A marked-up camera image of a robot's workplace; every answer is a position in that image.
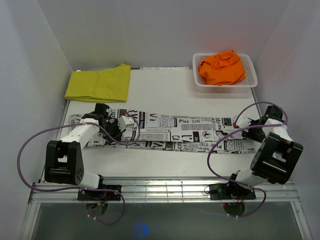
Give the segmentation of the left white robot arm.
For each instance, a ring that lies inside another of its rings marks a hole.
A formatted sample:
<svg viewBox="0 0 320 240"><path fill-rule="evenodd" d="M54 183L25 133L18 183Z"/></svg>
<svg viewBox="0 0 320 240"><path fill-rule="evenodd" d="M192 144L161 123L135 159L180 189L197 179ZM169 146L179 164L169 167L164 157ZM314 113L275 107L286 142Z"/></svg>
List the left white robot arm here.
<svg viewBox="0 0 320 240"><path fill-rule="evenodd" d="M88 189L88 193L100 200L106 195L106 187L100 184L98 174L85 170L82 150L90 139L106 130L108 141L121 140L118 121L111 120L111 109L104 103L97 103L94 111L86 113L68 135L60 140L51 140L46 146L44 179L46 182L74 185Z"/></svg>

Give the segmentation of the newspaper print trousers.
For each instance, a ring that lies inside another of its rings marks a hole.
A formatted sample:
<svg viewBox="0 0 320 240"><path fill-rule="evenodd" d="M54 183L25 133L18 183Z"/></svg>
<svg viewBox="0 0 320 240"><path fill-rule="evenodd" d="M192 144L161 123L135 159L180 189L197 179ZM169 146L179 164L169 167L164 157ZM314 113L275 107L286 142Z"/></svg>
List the newspaper print trousers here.
<svg viewBox="0 0 320 240"><path fill-rule="evenodd" d="M120 147L141 150L177 151L191 153L208 153L218 140L233 132L233 117L217 116L183 116L149 113L133 109L113 109L110 122L119 120L129 113L139 123L140 137L136 143L124 146L104 139L103 133L93 136L86 147ZM137 139L138 127L127 129L120 135L121 142L133 142ZM254 154L255 144L252 140L235 133L218 144L216 154Z"/></svg>

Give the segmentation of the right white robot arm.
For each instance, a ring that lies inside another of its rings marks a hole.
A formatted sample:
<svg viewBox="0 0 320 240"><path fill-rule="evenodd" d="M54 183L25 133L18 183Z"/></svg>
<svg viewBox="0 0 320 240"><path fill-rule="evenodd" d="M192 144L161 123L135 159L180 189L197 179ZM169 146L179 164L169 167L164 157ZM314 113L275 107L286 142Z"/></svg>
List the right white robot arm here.
<svg viewBox="0 0 320 240"><path fill-rule="evenodd" d="M251 187L266 182L283 185L291 177L304 147L289 136L284 116L281 108L269 105L257 120L241 115L236 117L233 126L239 129L252 126L241 135L261 146L248 169L230 176L225 189L230 198L247 196Z"/></svg>

